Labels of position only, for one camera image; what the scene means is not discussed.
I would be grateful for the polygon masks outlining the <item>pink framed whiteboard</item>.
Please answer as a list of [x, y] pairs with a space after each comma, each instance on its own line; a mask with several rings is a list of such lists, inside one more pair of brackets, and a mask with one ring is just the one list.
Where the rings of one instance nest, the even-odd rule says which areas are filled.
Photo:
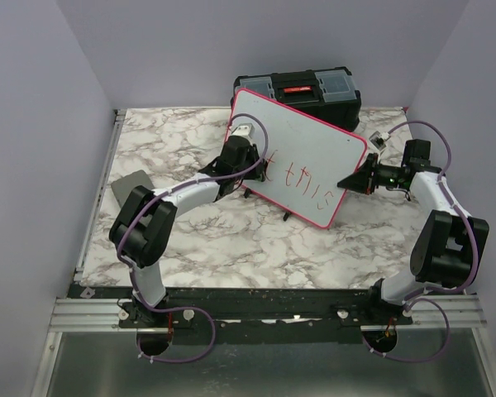
[[250, 123], [256, 145], [268, 146], [265, 181], [244, 187], [311, 224], [331, 226], [346, 194], [337, 183], [351, 175], [367, 151], [364, 138], [242, 88], [231, 126]]

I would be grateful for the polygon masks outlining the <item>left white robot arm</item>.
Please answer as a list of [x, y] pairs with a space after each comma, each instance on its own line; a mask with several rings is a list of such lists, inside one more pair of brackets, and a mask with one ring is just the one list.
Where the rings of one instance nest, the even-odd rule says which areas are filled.
[[244, 180], [263, 181], [268, 146], [268, 139], [260, 149], [249, 138], [232, 134], [220, 155], [194, 177], [159, 192], [140, 185], [129, 193], [108, 238], [128, 267], [133, 294], [141, 302], [138, 316], [146, 325], [156, 327], [166, 319], [159, 261], [176, 218], [224, 198]]

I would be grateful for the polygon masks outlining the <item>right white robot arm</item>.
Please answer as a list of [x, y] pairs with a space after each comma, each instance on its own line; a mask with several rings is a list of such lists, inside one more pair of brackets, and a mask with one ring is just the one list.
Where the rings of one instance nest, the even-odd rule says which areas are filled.
[[487, 221], [474, 218], [455, 199], [445, 172], [431, 165], [431, 143], [410, 140], [400, 166], [383, 165], [369, 154], [351, 175], [337, 183], [342, 189], [372, 194], [378, 187], [412, 194], [427, 220], [410, 254], [409, 267], [377, 281], [364, 303], [365, 317], [381, 324], [394, 306], [404, 306], [426, 293], [459, 294], [470, 286], [479, 269], [489, 234]]

